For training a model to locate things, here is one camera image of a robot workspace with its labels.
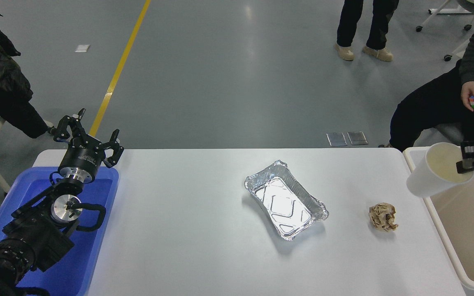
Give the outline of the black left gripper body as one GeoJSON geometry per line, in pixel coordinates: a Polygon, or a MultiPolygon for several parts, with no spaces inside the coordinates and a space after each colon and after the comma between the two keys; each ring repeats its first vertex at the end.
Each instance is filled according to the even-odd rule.
{"type": "Polygon", "coordinates": [[[104,149],[96,150],[95,146],[86,148],[68,143],[67,151],[58,167],[58,174],[63,177],[95,177],[104,159],[104,149]]]}

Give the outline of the person's right hand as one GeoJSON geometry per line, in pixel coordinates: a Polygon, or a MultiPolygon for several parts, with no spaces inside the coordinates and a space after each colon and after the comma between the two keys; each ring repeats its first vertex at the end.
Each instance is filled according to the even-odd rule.
{"type": "Polygon", "coordinates": [[[461,88],[461,101],[470,112],[474,112],[472,105],[470,104],[469,97],[474,96],[474,81],[466,82],[462,84],[461,88]]]}

